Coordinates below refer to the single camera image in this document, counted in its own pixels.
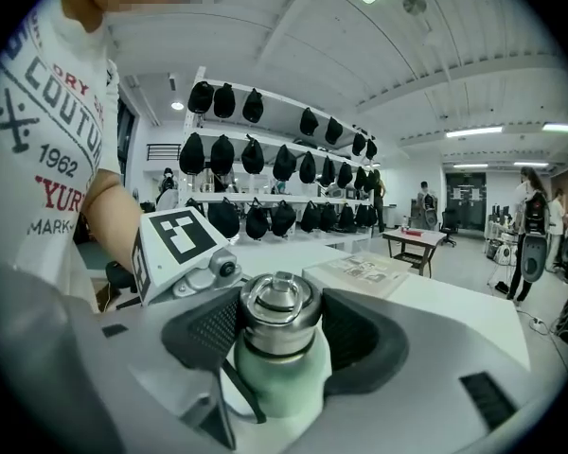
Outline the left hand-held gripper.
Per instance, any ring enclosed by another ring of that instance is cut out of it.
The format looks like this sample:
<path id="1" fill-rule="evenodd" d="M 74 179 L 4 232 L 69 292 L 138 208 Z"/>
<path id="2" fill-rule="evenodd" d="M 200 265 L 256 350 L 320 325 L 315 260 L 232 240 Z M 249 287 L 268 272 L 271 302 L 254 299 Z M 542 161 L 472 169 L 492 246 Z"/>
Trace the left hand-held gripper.
<path id="1" fill-rule="evenodd" d="M 143 306 L 228 289 L 242 276 L 229 241 L 193 207 L 145 214 L 132 251 Z"/>

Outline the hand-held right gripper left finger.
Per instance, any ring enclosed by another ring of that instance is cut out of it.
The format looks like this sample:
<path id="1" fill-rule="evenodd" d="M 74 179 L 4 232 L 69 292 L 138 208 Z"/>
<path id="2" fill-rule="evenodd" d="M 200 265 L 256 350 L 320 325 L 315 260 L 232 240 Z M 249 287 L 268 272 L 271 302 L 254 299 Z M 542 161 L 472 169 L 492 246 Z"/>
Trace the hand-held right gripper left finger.
<path id="1" fill-rule="evenodd" d="M 90 307 L 0 266 L 0 389 L 18 453 L 229 453 L 217 377 L 198 372 L 183 412 L 133 375 Z"/>

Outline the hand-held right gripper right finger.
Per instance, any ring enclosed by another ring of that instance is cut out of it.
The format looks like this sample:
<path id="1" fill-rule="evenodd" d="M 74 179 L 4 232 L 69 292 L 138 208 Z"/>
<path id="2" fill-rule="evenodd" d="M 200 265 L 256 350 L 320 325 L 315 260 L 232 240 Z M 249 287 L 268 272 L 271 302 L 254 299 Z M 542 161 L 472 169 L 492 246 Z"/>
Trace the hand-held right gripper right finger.
<path id="1" fill-rule="evenodd" d="M 240 452 L 507 453 L 562 387 L 457 320 L 337 289 L 324 300 L 323 408 L 242 427 Z"/>

